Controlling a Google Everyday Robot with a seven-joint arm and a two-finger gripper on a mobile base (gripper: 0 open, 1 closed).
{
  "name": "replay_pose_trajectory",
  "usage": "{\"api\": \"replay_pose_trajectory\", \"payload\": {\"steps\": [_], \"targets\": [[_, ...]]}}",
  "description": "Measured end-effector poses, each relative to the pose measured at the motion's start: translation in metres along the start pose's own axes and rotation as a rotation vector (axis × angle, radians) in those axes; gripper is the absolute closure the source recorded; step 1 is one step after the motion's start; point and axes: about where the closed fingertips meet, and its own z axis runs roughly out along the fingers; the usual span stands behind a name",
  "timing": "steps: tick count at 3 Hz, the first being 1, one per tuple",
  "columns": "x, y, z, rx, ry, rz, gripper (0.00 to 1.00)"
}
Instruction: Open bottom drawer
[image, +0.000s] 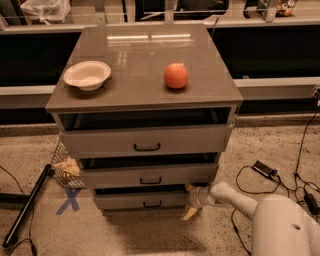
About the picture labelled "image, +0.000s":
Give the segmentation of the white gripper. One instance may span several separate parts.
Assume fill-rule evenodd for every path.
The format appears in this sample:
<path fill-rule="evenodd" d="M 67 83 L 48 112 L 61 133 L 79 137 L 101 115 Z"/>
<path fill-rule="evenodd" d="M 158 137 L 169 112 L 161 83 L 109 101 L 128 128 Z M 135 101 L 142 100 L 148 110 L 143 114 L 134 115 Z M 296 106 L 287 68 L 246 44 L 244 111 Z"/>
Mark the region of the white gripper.
<path fill-rule="evenodd" d="M 191 219 L 199 211 L 199 208 L 214 204 L 208 187 L 194 187 L 191 184 L 185 184 L 185 189 L 189 192 L 189 196 L 188 205 L 181 217 L 182 221 Z"/>

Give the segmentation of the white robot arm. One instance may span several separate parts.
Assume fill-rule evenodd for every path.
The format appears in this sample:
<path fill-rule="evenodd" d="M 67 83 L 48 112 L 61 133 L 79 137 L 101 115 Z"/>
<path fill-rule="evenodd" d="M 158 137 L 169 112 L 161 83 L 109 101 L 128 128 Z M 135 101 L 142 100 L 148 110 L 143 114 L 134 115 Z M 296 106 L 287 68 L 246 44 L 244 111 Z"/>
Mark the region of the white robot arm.
<path fill-rule="evenodd" d="M 182 219 L 205 206 L 231 205 L 252 222 L 251 256 L 320 256 L 320 224 L 292 199 L 269 194 L 255 200 L 225 182 L 185 187 Z"/>

